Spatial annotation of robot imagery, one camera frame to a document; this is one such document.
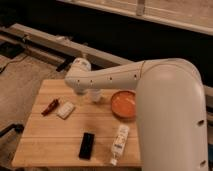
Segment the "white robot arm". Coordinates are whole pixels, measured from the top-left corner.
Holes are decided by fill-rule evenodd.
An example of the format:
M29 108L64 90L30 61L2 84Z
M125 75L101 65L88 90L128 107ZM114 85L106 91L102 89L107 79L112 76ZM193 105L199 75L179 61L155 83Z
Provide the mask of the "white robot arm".
M91 71L77 58L65 76L75 91L133 89L143 171L208 171L207 114L198 69L180 58Z

